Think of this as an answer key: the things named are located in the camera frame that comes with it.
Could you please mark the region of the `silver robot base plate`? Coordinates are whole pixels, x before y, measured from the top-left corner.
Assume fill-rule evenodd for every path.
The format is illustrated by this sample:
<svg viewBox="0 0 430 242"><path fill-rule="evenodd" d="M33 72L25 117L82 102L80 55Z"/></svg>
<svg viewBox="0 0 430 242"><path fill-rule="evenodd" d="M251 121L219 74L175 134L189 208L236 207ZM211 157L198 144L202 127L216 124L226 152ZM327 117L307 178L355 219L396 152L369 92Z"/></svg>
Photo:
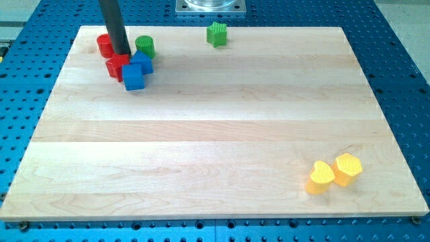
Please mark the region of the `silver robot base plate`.
<svg viewBox="0 0 430 242"><path fill-rule="evenodd" d="M245 0L176 0L176 13L245 13Z"/></svg>

